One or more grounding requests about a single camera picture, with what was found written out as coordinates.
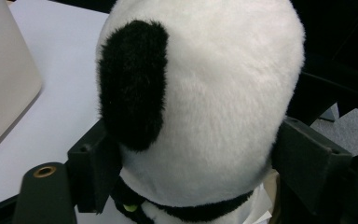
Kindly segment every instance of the panda head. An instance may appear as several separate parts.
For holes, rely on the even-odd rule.
[[[261,183],[303,63],[295,11],[270,2],[117,1],[99,91],[132,190],[188,207]]]

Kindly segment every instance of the panda plush toy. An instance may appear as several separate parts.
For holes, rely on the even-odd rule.
[[[247,223],[304,61],[289,0],[118,0],[97,48],[129,223]]]

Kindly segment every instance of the laptop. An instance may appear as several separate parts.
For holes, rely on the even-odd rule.
[[[34,60],[6,0],[0,0],[0,138],[42,86]]]

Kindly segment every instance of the black ear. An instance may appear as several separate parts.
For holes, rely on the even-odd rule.
[[[162,127],[167,41],[161,24],[132,21],[102,46],[101,115],[107,131],[133,150],[147,149]]]

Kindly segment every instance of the brass insert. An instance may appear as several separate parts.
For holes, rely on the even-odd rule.
[[[34,177],[43,178],[43,177],[54,174],[54,172],[56,172],[56,170],[57,170],[57,168],[55,166],[44,166],[34,172]]]

